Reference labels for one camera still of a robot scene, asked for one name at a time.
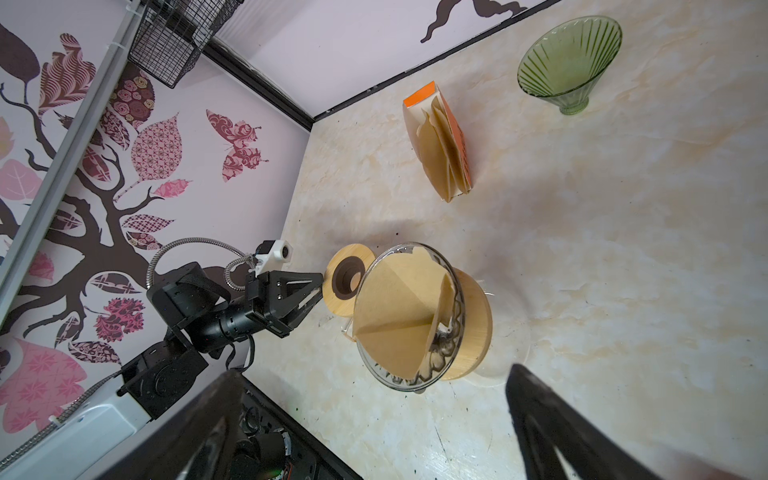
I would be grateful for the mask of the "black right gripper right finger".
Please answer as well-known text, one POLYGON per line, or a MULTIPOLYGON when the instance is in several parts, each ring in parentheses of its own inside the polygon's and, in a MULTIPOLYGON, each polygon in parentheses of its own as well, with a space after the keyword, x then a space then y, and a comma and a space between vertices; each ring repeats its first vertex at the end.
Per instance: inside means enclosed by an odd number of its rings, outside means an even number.
POLYGON ((506 399, 529 479, 656 479, 522 364, 511 367, 506 399))

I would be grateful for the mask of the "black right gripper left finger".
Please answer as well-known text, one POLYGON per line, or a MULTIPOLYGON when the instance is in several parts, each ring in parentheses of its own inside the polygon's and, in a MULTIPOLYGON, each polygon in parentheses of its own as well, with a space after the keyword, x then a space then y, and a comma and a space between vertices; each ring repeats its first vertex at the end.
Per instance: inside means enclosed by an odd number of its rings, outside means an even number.
POLYGON ((102 479, 227 479, 238 441, 244 378, 227 372, 102 479))

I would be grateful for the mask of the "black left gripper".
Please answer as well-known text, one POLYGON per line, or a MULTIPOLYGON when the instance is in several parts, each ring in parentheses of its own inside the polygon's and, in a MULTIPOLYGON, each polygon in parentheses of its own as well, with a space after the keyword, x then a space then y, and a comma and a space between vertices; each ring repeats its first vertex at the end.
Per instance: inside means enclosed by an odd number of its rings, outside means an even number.
POLYGON ((272 314, 269 330, 288 336, 322 299, 323 280, 322 273, 272 270, 250 275, 235 297, 192 262, 162 276, 147 297, 185 348, 210 354, 267 329, 271 300, 287 310, 272 314))

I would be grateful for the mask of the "wooden ring dripper stand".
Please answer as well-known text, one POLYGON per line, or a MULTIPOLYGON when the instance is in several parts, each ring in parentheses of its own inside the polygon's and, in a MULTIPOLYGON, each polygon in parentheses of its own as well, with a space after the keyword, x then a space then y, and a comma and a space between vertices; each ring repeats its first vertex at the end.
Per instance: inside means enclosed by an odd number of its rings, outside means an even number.
POLYGON ((359 243, 344 246, 332 257, 322 284, 323 300, 332 314, 353 316, 357 292, 374 260, 373 251, 359 243))

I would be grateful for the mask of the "clear glass server jug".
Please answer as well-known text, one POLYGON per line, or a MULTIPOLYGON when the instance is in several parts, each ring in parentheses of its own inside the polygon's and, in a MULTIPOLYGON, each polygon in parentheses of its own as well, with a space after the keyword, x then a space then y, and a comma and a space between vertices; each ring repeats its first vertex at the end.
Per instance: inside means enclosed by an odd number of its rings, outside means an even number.
POLYGON ((494 388, 506 383, 513 364, 527 361, 531 348, 529 310, 515 285, 509 287, 491 279, 479 284, 491 308, 493 333, 483 361, 466 380, 480 388, 494 388))

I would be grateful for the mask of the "wooden ring dripper holder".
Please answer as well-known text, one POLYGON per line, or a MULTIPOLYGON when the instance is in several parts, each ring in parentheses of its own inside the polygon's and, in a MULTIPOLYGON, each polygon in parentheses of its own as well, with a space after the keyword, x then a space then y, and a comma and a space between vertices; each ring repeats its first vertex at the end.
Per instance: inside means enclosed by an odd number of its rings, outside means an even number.
POLYGON ((462 341, 451 367, 442 381, 452 381, 473 372, 485 358, 493 335, 492 312, 482 287, 470 275, 457 269, 465 302, 462 341))

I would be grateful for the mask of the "brown paper coffee filter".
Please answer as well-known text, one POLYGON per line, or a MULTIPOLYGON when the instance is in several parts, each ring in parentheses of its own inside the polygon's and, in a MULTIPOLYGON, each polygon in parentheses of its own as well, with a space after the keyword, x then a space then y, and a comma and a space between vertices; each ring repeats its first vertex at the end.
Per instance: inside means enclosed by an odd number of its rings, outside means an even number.
POLYGON ((373 362, 403 380, 424 369, 438 326, 448 327, 456 287, 422 244, 383 256, 357 294, 353 336, 373 362))

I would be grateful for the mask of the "clear glass dripper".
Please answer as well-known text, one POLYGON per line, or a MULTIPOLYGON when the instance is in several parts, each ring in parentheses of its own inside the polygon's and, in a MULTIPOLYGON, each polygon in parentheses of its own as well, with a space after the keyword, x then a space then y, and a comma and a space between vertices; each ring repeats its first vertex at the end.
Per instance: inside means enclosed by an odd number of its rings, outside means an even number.
MULTIPOLYGON (((465 322, 465 302, 460 282, 452 265, 445 258, 445 256, 443 256, 436 249, 418 242, 402 243, 385 250, 374 260, 372 265, 374 265, 383 256, 395 251, 403 250, 406 246, 414 244, 422 244, 435 252, 437 261, 447 268, 451 278, 453 279, 454 286, 456 287, 451 323, 448 327, 443 325, 438 326, 438 332, 430 348, 430 351, 427 354, 424 369, 420 374, 417 375, 414 380, 403 380, 401 378, 395 377, 385 372, 385 370, 379 365, 375 364, 373 360, 368 356, 368 354, 365 353, 362 346, 356 342, 358 352, 362 358, 363 364, 373 375, 373 377, 387 388, 404 393, 421 393, 428 387, 441 380, 442 376, 448 371, 452 365, 452 362, 456 358, 458 349, 461 345, 465 322)), ((366 277, 366 273, 363 276, 362 283, 366 277)))

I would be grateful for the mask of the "green glass dripper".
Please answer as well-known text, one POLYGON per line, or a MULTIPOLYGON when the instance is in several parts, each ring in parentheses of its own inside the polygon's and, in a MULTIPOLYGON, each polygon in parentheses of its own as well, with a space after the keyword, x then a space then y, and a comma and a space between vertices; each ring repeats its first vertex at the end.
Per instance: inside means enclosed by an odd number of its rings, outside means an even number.
POLYGON ((607 16, 564 22, 540 37, 524 54, 517 82, 527 95, 569 116, 583 111, 589 95, 618 55, 620 24, 607 16))

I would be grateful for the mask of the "orange glass pitcher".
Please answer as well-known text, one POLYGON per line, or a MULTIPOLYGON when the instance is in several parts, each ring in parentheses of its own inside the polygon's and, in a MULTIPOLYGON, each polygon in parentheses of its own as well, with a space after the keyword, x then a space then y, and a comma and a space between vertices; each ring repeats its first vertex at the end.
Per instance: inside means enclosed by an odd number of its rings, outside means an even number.
POLYGON ((349 315, 346 317, 346 323, 341 328, 341 333, 347 340, 353 343, 357 342, 356 336, 354 334, 354 315, 349 315))

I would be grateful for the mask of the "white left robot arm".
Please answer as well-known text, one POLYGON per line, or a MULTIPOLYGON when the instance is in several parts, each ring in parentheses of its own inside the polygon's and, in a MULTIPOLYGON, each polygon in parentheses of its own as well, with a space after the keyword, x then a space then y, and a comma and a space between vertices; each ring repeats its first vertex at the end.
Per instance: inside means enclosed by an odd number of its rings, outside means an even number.
POLYGON ((155 276, 150 266, 147 297, 167 325, 165 337, 4 458, 2 478, 78 478, 186 396, 209 366, 206 355, 260 331, 288 336, 321 299, 324 281, 321 273, 255 271, 233 297, 196 262, 155 276))

